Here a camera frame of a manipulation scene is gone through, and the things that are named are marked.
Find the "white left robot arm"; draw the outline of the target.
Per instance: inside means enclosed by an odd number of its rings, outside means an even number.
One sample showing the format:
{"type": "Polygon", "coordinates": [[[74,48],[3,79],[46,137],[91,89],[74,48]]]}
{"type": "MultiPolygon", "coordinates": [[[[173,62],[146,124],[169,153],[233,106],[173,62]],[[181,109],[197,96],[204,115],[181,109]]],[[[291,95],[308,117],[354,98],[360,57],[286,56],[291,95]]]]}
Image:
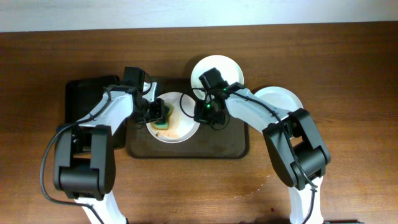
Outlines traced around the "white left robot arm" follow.
{"type": "Polygon", "coordinates": [[[84,117],[63,125],[50,140],[55,148],[53,184],[66,205],[84,209],[91,223],[127,223],[113,194],[114,134],[128,118],[146,124],[165,117],[158,84],[110,85],[84,117]]]}

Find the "white plate with sauce stain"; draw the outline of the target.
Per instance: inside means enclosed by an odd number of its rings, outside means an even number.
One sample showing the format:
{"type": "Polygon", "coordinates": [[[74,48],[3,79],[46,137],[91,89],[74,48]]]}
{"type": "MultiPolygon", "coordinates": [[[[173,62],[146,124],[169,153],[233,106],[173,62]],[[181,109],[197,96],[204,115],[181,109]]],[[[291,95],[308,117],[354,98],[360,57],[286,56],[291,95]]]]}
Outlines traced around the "white plate with sauce stain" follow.
{"type": "Polygon", "coordinates": [[[293,92],[279,86],[261,88],[254,95],[283,110],[294,112],[303,108],[302,102],[293,92]]]}

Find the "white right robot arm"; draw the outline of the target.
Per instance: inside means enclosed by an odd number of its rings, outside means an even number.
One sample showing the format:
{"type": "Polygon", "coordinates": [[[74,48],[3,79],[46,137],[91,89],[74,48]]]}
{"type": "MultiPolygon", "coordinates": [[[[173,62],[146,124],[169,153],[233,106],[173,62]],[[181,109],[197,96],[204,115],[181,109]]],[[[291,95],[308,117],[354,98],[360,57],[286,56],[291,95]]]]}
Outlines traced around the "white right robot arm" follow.
{"type": "Polygon", "coordinates": [[[206,84],[200,91],[196,121],[213,124],[213,115],[228,113],[262,133],[272,167],[289,188],[289,221],[323,223],[320,186],[331,156],[310,113],[278,108],[240,83],[206,84]]]}

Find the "green yellow sponge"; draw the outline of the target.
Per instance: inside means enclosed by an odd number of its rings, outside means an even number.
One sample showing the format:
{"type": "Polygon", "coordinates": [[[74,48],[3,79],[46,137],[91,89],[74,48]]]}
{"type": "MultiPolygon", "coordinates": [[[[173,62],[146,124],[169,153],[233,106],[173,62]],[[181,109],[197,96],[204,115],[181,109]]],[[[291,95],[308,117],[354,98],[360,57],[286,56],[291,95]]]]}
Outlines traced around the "green yellow sponge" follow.
{"type": "Polygon", "coordinates": [[[157,129],[157,130],[167,130],[169,129],[169,119],[171,117],[171,114],[173,113],[174,107],[171,104],[166,103],[164,105],[164,111],[165,111],[165,116],[158,120],[152,122],[150,125],[152,128],[157,129]]]}

